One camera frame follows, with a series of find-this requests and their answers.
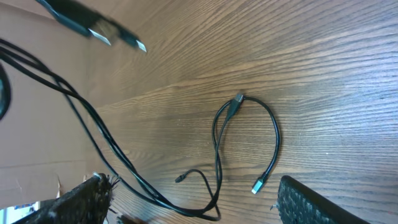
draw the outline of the brown wood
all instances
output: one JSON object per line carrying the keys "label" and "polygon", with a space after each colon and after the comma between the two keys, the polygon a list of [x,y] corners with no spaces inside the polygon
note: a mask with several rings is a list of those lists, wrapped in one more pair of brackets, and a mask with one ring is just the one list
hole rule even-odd
{"label": "brown wood", "polygon": [[[396,223],[397,1],[120,0],[112,7],[109,15],[139,34],[149,53],[91,42],[90,101],[138,171],[172,202],[203,208],[210,200],[198,176],[174,179],[198,168],[215,186],[211,122],[244,90],[273,109],[281,154],[253,195],[275,135],[264,109],[245,103],[221,148],[221,223],[280,223],[269,208],[283,175],[371,223]],[[95,158],[88,170],[100,168]],[[206,222],[153,207],[121,186],[112,207],[151,223]]]}

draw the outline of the black cable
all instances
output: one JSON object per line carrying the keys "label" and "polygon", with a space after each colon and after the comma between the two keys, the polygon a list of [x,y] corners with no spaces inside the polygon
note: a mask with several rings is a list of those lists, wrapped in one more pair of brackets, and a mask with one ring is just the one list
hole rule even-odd
{"label": "black cable", "polygon": [[[103,162],[105,163],[105,165],[108,167],[108,169],[111,171],[111,173],[113,175],[116,175],[120,178],[121,182],[123,185],[125,185],[131,192],[133,192],[134,194],[136,194],[139,198],[152,203],[154,205],[158,205],[164,208],[169,208],[172,209],[182,215],[188,216],[188,217],[198,217],[198,218],[203,218],[206,220],[211,220],[211,221],[218,221],[221,218],[221,213],[218,209],[217,206],[217,200],[220,194],[220,189],[221,189],[221,184],[222,184],[222,180],[223,180],[223,171],[222,171],[222,167],[221,167],[221,160],[220,160],[220,155],[219,155],[219,148],[220,148],[220,142],[221,142],[221,137],[223,135],[224,129],[228,123],[228,121],[236,114],[236,112],[238,111],[238,109],[240,108],[241,104],[243,103],[244,100],[251,100],[251,101],[255,101],[257,103],[259,103],[261,106],[263,106],[269,113],[269,115],[271,116],[272,122],[274,124],[275,127],[275,134],[276,134],[276,144],[275,144],[275,153],[274,153],[274,157],[271,160],[271,163],[269,164],[268,168],[266,169],[266,171],[259,177],[258,180],[261,179],[261,187],[264,185],[268,175],[270,174],[276,159],[277,159],[277,155],[278,155],[278,151],[279,151],[279,147],[280,147],[280,134],[279,134],[279,129],[275,120],[274,115],[272,114],[271,110],[269,109],[269,107],[263,103],[262,101],[256,99],[256,98],[252,98],[252,97],[248,97],[248,96],[243,96],[242,94],[238,94],[237,97],[233,100],[229,100],[227,101],[216,113],[216,116],[213,120],[213,125],[212,125],[212,129],[211,129],[211,137],[213,140],[213,145],[215,148],[215,171],[216,171],[216,192],[213,195],[213,192],[210,189],[210,185],[208,184],[208,181],[206,179],[206,177],[204,176],[204,174],[199,171],[199,170],[189,170],[187,171],[185,174],[181,175],[180,177],[178,177],[176,179],[176,182],[181,182],[183,181],[186,176],[191,173],[191,172],[198,172],[202,177],[203,180],[205,181],[206,187],[209,191],[211,200],[208,203],[208,205],[203,208],[203,209],[187,209],[187,208],[180,208],[174,204],[172,204],[171,202],[169,202],[160,192],[158,192],[155,188],[153,188],[153,186],[150,185],[150,183],[148,183],[146,180],[144,180],[137,172],[137,170],[135,169],[135,167],[133,166],[133,164],[131,163],[131,161],[127,158],[127,156],[123,153],[123,151],[120,149],[120,147],[117,145],[116,141],[113,139],[111,133],[109,132],[109,130],[107,129],[106,125],[104,124],[103,120],[101,119],[101,117],[99,116],[99,114],[95,111],[95,109],[83,98],[81,97],[76,90],[73,89],[73,87],[66,81],[64,80],[62,77],[58,76],[57,74],[51,72],[39,59],[35,58],[33,55],[31,55],[30,53],[26,52],[25,50],[5,41],[0,39],[0,44],[3,44],[13,50],[15,50],[16,52],[19,52],[20,54],[25,55],[26,57],[29,57],[31,60],[28,60],[24,57],[21,57],[19,54],[16,54],[8,49],[5,49],[4,47],[0,47],[0,59],[3,59],[6,63],[8,63],[9,65],[13,66],[14,68],[16,68],[17,70],[19,70],[20,72],[24,73],[25,75],[33,78],[34,80],[54,89],[57,90],[61,93],[63,93],[69,103],[69,105],[72,107],[72,110],[74,111],[74,113],[77,115],[79,122],[81,123],[81,125],[83,126],[83,129],[85,130],[86,134],[88,135],[90,141],[93,143],[95,150],[97,151],[97,153],[99,154],[100,158],[103,160]],[[17,63],[16,61],[14,61],[12,58],[26,64],[29,65],[31,67],[33,67],[36,70],[39,70],[41,72],[43,72],[46,75],[51,76],[54,80],[56,85],[54,85],[53,83],[48,82],[47,80],[39,77],[38,75],[34,74],[33,72],[31,72],[30,70],[26,69],[25,67],[23,67],[22,65],[20,65],[19,63]],[[109,147],[112,149],[112,151],[115,153],[116,157],[118,157],[118,159],[120,159],[120,161],[127,167],[127,169],[133,174],[133,176],[137,179],[138,183],[140,184],[140,186],[144,189],[144,191],[146,192],[146,194],[149,197],[146,197],[145,195],[142,195],[141,193],[139,193],[137,190],[133,189],[122,177],[120,177],[118,175],[118,173],[111,167],[111,165],[107,162],[107,160],[105,159],[104,155],[102,155],[102,152],[100,150],[100,148],[98,147],[97,143],[95,142],[92,134],[90,133],[90,131],[88,130],[86,124],[84,123],[83,119],[81,118],[81,115],[79,114],[79,112],[77,111],[75,105],[73,104],[73,102],[71,101],[70,97],[76,98],[82,105],[83,107],[87,110],[88,114],[93,118],[93,121],[95,122],[95,124],[97,125],[98,130],[100,131],[100,133],[103,135],[103,137],[105,138],[105,140],[107,141]],[[222,114],[222,112],[228,107],[228,112],[226,114],[226,118],[224,120],[224,123],[220,129],[220,134],[218,136],[218,139],[216,138],[216,124],[217,121],[220,117],[220,115]],[[204,213],[211,210],[212,208],[216,208],[217,211],[217,217],[211,217],[209,215],[205,215]]]}

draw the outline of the wooden table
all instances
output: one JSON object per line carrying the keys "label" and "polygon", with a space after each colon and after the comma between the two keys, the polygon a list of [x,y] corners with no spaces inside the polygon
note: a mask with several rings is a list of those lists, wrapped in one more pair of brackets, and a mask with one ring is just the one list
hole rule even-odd
{"label": "wooden table", "polygon": [[[171,202],[203,208],[210,200],[198,175],[174,179],[197,168],[215,189],[211,122],[244,90],[274,111],[281,152],[266,186],[253,195],[275,134],[265,110],[245,103],[221,147],[220,223],[280,223],[269,208],[283,175],[371,223],[396,223],[396,0],[93,4],[137,33],[148,54],[122,42],[112,48],[91,42],[89,99],[138,171]],[[103,141],[101,147],[138,187]],[[154,207],[122,186],[115,194],[114,210],[150,223],[206,222]]]}

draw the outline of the wall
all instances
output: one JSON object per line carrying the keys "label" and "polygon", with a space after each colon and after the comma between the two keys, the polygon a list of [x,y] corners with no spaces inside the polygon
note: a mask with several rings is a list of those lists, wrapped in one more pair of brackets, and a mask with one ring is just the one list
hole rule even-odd
{"label": "wall", "polygon": [[[86,95],[85,38],[52,19],[3,3],[0,37],[38,56]],[[82,182],[86,136],[63,95],[2,64],[12,102],[0,121],[0,207],[54,198],[58,180],[63,190]]]}

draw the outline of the bundle of wires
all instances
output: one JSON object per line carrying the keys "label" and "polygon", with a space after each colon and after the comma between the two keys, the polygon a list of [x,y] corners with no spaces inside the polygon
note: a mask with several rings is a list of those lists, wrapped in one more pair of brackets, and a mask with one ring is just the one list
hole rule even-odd
{"label": "bundle of wires", "polygon": [[[218,110],[218,112],[216,113],[216,116],[213,120],[213,125],[212,125],[212,129],[211,129],[211,137],[213,139],[213,145],[214,145],[214,149],[215,149],[215,172],[216,172],[216,191],[215,191],[215,193],[213,194],[213,192],[211,191],[210,185],[209,185],[205,175],[200,170],[196,170],[196,169],[188,170],[186,173],[184,173],[180,177],[177,177],[175,182],[177,182],[177,183],[181,182],[187,177],[188,174],[191,174],[192,172],[197,172],[203,177],[203,180],[205,181],[206,187],[209,191],[211,200],[208,203],[208,205],[202,209],[188,209],[188,208],[178,207],[178,206],[174,205],[173,203],[171,203],[170,201],[168,201],[160,192],[158,192],[155,188],[153,188],[153,186],[151,186],[150,183],[148,183],[143,177],[141,177],[139,175],[138,171],[133,166],[131,161],[126,157],[126,155],[123,153],[123,151],[118,146],[116,141],[113,139],[113,137],[112,137],[111,133],[109,132],[109,130],[107,129],[104,121],[101,119],[101,117],[96,112],[96,110],[82,96],[80,96],[77,93],[77,91],[66,80],[64,80],[62,77],[58,76],[56,73],[53,73],[48,67],[46,67],[39,59],[37,59],[32,54],[26,52],[25,50],[21,49],[20,47],[12,44],[6,40],[3,40],[3,39],[0,39],[0,59],[3,60],[4,62],[8,63],[9,65],[11,65],[18,71],[22,72],[23,74],[27,75],[28,77],[31,77],[34,80],[40,82],[41,84],[43,84],[47,87],[50,87],[54,90],[57,90],[60,93],[63,93],[63,95],[65,96],[69,105],[71,106],[73,112],[76,114],[79,122],[83,126],[83,129],[85,130],[87,136],[93,143],[95,150],[97,151],[97,153],[99,154],[100,158],[105,163],[107,168],[111,171],[111,173],[113,175],[119,177],[120,182],[127,189],[129,189],[131,192],[136,194],[139,198],[141,198],[151,204],[174,210],[174,211],[176,211],[182,215],[185,215],[187,217],[198,217],[198,218],[202,218],[202,219],[210,220],[210,221],[218,221],[221,219],[221,213],[217,206],[217,200],[220,195],[221,184],[223,181],[223,170],[221,167],[220,155],[219,155],[218,151],[220,148],[221,137],[223,135],[224,129],[225,129],[228,121],[236,114],[236,112],[238,111],[238,109],[240,108],[240,106],[244,100],[255,101],[255,102],[259,103],[261,106],[263,106],[270,114],[271,120],[272,120],[274,128],[275,128],[276,144],[275,144],[274,156],[273,156],[268,168],[266,169],[266,171],[258,178],[258,180],[256,182],[256,183],[261,183],[261,187],[264,185],[266,179],[268,178],[269,174],[271,173],[271,170],[276,162],[278,151],[279,151],[279,145],[280,145],[280,135],[279,135],[278,125],[274,118],[274,115],[272,114],[269,107],[262,101],[260,101],[256,98],[238,94],[235,99],[227,101]],[[23,64],[28,65],[46,75],[49,75],[50,77],[53,78],[55,84],[36,75],[34,72],[31,72],[30,70],[25,68],[25,66],[22,66],[17,61],[22,62]],[[4,71],[4,69],[2,68],[1,64],[0,64],[0,79],[2,81],[2,86],[6,87],[5,88],[6,91],[2,91],[2,94],[4,96],[1,97],[2,100],[5,100],[5,105],[6,105],[6,107],[4,107],[5,109],[0,110],[0,119],[1,119],[4,116],[4,114],[6,113],[8,106],[11,102],[11,87],[10,87],[7,75]],[[139,185],[142,187],[142,189],[147,194],[147,196],[141,194],[136,189],[132,188],[122,177],[119,176],[119,174],[109,164],[109,162],[106,160],[106,158],[102,154],[100,148],[98,147],[98,145],[97,145],[96,141],[94,140],[92,134],[90,133],[89,129],[87,128],[85,122],[83,121],[80,113],[76,109],[76,106],[73,104],[71,97],[77,99],[83,105],[84,109],[87,110],[88,114],[93,119],[95,125],[97,126],[101,135],[104,137],[104,139],[108,143],[111,150],[114,152],[116,157],[127,167],[127,169],[131,172],[131,174],[136,178]],[[226,108],[228,108],[228,112],[227,112],[226,118],[223,122],[223,125],[220,129],[220,133],[219,133],[218,137],[216,138],[216,124],[217,124],[218,118],[220,117],[220,115]],[[216,209],[217,217],[205,215],[205,213],[207,211],[209,211],[213,208]]]}

